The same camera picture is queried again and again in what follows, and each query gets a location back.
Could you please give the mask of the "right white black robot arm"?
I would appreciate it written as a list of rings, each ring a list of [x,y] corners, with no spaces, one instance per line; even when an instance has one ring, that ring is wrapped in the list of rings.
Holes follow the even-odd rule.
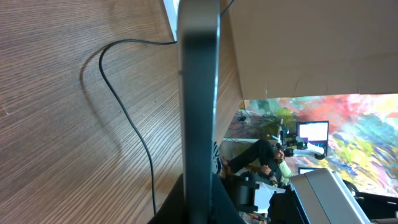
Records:
[[[284,189],[235,177],[230,197],[265,223],[397,223],[397,198],[360,192],[328,169],[293,176]]]

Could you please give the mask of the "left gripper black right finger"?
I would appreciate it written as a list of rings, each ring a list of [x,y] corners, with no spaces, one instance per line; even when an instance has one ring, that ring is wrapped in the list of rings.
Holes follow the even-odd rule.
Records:
[[[217,174],[212,175],[211,187],[211,223],[245,224]]]

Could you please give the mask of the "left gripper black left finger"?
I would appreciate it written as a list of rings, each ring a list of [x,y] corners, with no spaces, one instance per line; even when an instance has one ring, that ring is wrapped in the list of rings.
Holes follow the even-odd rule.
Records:
[[[184,186],[181,174],[159,211],[148,224],[183,224],[184,223]]]

